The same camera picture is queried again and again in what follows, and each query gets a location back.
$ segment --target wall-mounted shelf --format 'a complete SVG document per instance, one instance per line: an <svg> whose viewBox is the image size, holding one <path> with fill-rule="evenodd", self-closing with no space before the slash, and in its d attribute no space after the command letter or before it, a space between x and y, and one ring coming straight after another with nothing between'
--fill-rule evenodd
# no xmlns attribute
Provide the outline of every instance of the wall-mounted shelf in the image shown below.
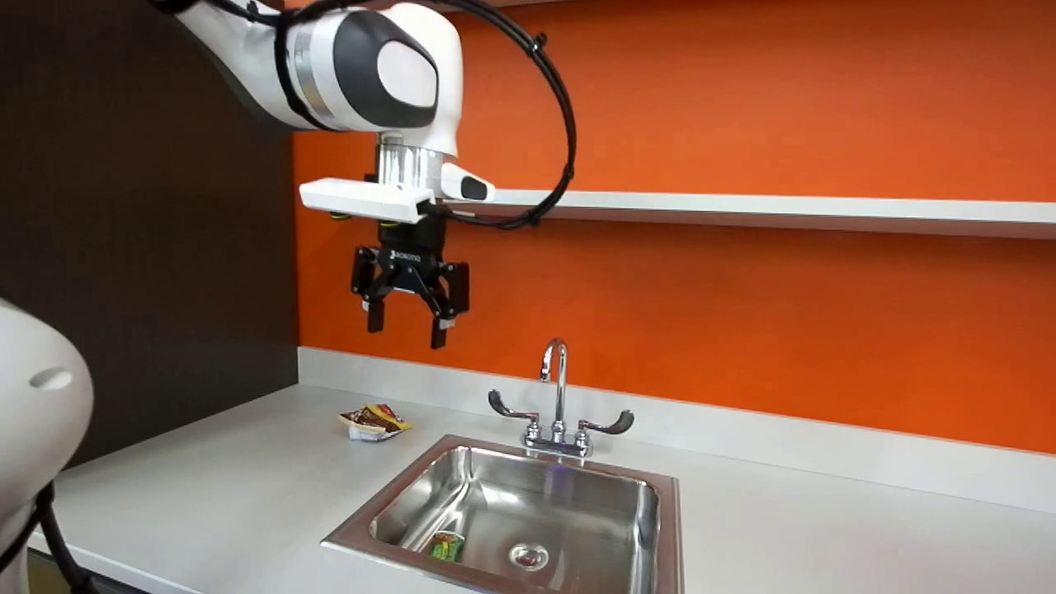
<svg viewBox="0 0 1056 594"><path fill-rule="evenodd" d="M519 210L543 192L500 192L474 210ZM555 216L814 226L892 233L993 233L1056 238L1052 200L964 200L964 198L811 198L811 193L680 193L680 192L568 192Z"/></svg>

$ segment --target white countertop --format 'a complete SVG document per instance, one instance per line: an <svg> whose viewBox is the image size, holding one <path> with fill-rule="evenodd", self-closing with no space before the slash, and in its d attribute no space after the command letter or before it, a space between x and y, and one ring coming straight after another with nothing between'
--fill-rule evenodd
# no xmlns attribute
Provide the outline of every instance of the white countertop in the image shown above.
<svg viewBox="0 0 1056 594"><path fill-rule="evenodd" d="M458 590L324 538L438 436L514 446L520 425L400 402L415 425L351 441L356 394L291 385L67 471L71 553L142 590ZM1056 513L737 461L632 439L594 456L680 478L686 594L1049 594Z"/></svg>

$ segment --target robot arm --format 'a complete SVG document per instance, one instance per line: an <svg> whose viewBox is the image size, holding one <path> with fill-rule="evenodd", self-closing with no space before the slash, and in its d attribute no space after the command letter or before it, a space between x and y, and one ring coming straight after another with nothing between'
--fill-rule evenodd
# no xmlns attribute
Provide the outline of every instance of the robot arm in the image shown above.
<svg viewBox="0 0 1056 594"><path fill-rule="evenodd" d="M463 117L455 27L422 4L385 11L356 6L356 0L316 0L302 11L272 11L257 0L153 4L190 29L266 117L286 127L379 134L376 180L324 177L301 185L301 198L307 209L379 221L379 248L361 248L353 259L366 329L382 329L385 293L419 293L433 310L433 346L442 346L447 329L467 310L467 263L442 259L447 223L464 221L447 209L447 198L494 193L486 177L452 160ZM555 192L520 216L473 216L505 232L539 223L570 180L574 116L563 81L543 59L542 36L526 36L477 0L442 4L474 11L520 44L562 102L568 165Z"/></svg>

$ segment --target stainless steel sink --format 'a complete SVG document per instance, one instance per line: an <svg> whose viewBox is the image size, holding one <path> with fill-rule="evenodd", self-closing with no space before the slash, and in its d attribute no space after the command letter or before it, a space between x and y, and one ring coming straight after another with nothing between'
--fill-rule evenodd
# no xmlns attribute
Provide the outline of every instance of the stainless steel sink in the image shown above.
<svg viewBox="0 0 1056 594"><path fill-rule="evenodd" d="M447 436L330 545L474 590L684 590L668 476Z"/></svg>

